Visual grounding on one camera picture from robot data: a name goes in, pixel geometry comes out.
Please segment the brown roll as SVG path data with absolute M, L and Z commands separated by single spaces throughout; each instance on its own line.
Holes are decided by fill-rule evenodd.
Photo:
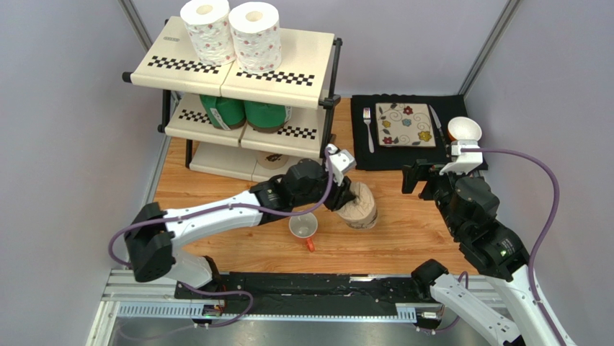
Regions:
M 350 192 L 355 199 L 346 203 L 336 214 L 355 230 L 373 228 L 378 220 L 378 209 L 370 188 L 362 182 L 353 182 Z
M 280 169 L 288 162 L 289 156 L 267 151 L 257 152 L 257 163 L 268 170 Z

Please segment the brown roll front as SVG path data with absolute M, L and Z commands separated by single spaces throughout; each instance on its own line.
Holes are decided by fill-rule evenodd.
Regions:
M 257 163 L 268 170 L 280 169 L 288 162 L 289 156 L 267 151 L 257 152 Z

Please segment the green roll front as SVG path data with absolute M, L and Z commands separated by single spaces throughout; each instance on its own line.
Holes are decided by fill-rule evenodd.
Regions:
M 244 109 L 247 123 L 261 133 L 278 131 L 292 118 L 293 112 L 291 106 L 253 101 L 244 101 Z

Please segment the green roll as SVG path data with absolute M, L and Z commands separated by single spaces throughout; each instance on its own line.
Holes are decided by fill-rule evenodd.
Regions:
M 204 94 L 199 99 L 214 128 L 235 130 L 245 124 L 246 113 L 242 100 Z
M 244 101 L 244 109 L 247 123 L 261 133 L 278 131 L 292 118 L 293 112 L 291 106 L 253 101 Z

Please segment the floral white paper towel roll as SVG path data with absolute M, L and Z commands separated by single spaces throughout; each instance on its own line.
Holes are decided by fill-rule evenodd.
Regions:
M 273 5 L 250 1 L 233 8 L 228 16 L 239 68 L 265 74 L 282 63 L 279 12 Z

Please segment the plain white paper towel roll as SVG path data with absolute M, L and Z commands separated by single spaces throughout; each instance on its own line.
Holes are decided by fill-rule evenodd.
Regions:
M 195 53 L 201 63 L 223 66 L 236 60 L 228 20 L 228 1 L 188 1 L 180 10 Z

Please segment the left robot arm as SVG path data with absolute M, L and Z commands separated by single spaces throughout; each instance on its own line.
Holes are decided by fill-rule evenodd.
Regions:
M 121 233 L 135 280 L 147 283 L 171 278 L 200 288 L 213 279 L 213 264 L 184 246 L 224 231 L 261 226 L 312 212 L 320 205 L 330 211 L 354 200 L 346 173 L 355 167 L 346 152 L 332 154 L 323 163 L 303 159 L 249 190 L 218 202 L 186 209 L 162 210 L 158 203 L 141 208 Z

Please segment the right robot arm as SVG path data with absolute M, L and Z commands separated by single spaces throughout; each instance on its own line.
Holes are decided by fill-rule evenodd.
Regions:
M 420 198 L 432 200 L 465 259 L 499 294 L 509 318 L 497 313 L 430 259 L 411 274 L 423 299 L 451 309 L 490 345 L 573 345 L 531 274 L 520 237 L 497 220 L 499 198 L 481 177 L 445 173 L 424 159 L 402 169 L 401 191 L 425 182 Z

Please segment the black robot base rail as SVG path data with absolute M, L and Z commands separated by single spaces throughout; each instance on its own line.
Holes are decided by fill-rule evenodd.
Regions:
M 216 287 L 251 293 L 252 316 L 395 316 L 402 305 L 442 308 L 417 292 L 409 277 L 230 272 L 221 275 Z

